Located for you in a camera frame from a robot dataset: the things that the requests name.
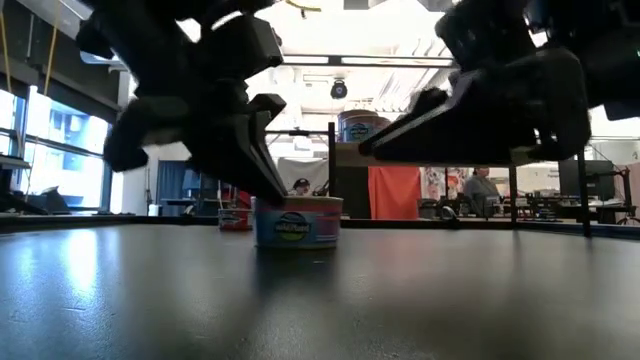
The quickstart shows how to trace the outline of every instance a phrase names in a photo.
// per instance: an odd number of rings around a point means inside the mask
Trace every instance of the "yellow cable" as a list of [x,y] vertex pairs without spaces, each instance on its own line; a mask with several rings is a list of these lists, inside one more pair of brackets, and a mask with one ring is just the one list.
[[13,93],[11,90],[11,69],[9,68],[9,49],[7,45],[7,30],[4,25],[4,12],[0,12],[0,28],[2,30],[2,49],[4,52],[4,71],[7,75],[7,90]]
[[51,66],[53,65],[53,53],[58,40],[58,21],[60,21],[60,0],[56,1],[56,19],[53,22],[53,34],[51,35],[51,46],[49,46],[49,63],[47,64],[47,72],[44,78],[44,96],[49,92],[49,80],[51,80]]
[[304,11],[313,11],[313,12],[321,12],[322,8],[320,7],[315,7],[315,6],[306,6],[306,5],[300,5],[296,2],[294,2],[293,0],[284,0],[285,3],[293,6],[294,8],[300,9],[300,10],[304,10]]

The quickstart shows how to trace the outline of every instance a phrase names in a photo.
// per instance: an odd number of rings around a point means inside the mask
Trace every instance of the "table surface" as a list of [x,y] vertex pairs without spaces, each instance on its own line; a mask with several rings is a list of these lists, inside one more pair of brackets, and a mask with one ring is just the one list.
[[[161,202],[167,202],[167,203],[195,203],[197,202],[198,199],[162,199]],[[218,199],[201,199],[200,201],[202,202],[221,202],[223,204],[229,203],[229,200],[218,200]]]
[[640,244],[343,230],[258,251],[215,227],[0,236],[2,359],[637,359]]

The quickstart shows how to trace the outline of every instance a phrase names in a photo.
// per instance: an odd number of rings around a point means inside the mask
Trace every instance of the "black pole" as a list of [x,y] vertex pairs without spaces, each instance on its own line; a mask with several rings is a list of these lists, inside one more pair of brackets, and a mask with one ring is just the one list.
[[580,185],[580,216],[584,237],[591,237],[591,218],[589,216],[589,197],[587,193],[587,165],[584,151],[578,153],[578,184]]
[[198,184],[198,197],[196,198],[196,216],[200,214],[200,210],[202,210],[202,189],[204,183],[204,174],[200,173],[200,183]]
[[627,209],[629,209],[629,211],[631,212],[633,201],[631,200],[631,179],[629,178],[629,175],[630,175],[629,169],[622,170],[621,175],[622,175],[622,184],[624,187],[624,206],[626,206]]
[[336,123],[329,122],[329,195],[338,196],[338,185],[336,181]]
[[518,221],[518,209],[516,202],[518,200],[518,170],[515,165],[509,166],[509,207],[511,208],[511,224],[515,225]]
[[449,168],[444,168],[444,198],[449,200]]
[[289,136],[327,135],[326,131],[312,131],[312,130],[266,130],[265,133],[289,135]]

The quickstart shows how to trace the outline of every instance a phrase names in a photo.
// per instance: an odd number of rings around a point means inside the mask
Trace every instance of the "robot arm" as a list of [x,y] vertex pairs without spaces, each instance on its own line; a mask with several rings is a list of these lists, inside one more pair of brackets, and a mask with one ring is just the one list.
[[[94,12],[81,50],[115,52],[139,82],[105,144],[115,171],[144,166],[145,144],[182,141],[196,170],[282,202],[264,128],[285,103],[249,101],[244,83],[282,63],[271,26],[253,16],[271,1],[84,0]],[[211,30],[233,12],[241,15]],[[202,25],[197,43],[176,24],[186,18]],[[567,159],[591,136],[590,107],[637,103],[638,23],[633,0],[462,0],[436,25],[460,67],[452,95],[423,91],[360,152],[434,165]],[[530,30],[549,42],[536,48]]]
[[[567,159],[591,136],[589,108],[638,103],[639,20],[625,0],[463,0],[436,25],[460,66],[451,97],[424,91],[360,152],[458,165]],[[549,42],[536,48],[530,30]]]
[[[144,145],[181,141],[197,171],[279,203],[286,195],[265,144],[265,127],[285,107],[277,95],[249,101],[245,80],[282,63],[269,23],[253,14],[265,0],[84,0],[93,8],[77,36],[81,50],[116,53],[138,80],[133,100],[109,134],[114,171],[144,166]],[[215,31],[214,23],[241,14]],[[193,43],[176,20],[196,19]]]

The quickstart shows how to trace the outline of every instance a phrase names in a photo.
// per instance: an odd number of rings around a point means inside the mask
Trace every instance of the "window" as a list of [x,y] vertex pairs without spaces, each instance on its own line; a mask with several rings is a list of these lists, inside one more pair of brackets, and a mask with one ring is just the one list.
[[8,135],[0,134],[0,154],[8,155],[9,154],[9,139]]
[[33,167],[33,173],[29,180],[29,170],[23,171],[23,181],[20,183],[23,192],[37,194],[58,186],[58,192],[68,206],[100,207],[104,169],[102,159],[27,142],[25,160]]
[[41,95],[35,87],[28,107],[28,135],[102,153],[109,127],[106,121]]
[[13,129],[16,113],[16,103],[19,98],[13,94],[0,90],[0,128]]

